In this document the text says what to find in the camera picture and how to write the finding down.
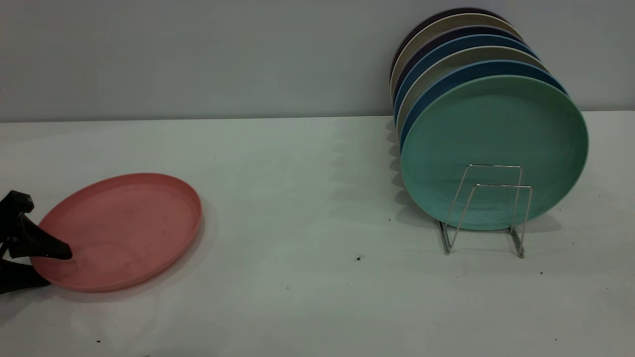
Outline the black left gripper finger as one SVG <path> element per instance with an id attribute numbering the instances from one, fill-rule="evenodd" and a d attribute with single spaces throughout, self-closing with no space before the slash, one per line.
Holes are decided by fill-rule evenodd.
<path id="1" fill-rule="evenodd" d="M 0 294 L 50 285 L 32 266 L 12 261 L 0 262 Z"/>
<path id="2" fill-rule="evenodd" d="M 34 203 L 29 194 L 11 190 L 0 202 L 1 243 L 12 258 L 48 257 L 70 260 L 70 246 L 47 233 L 27 213 Z"/>

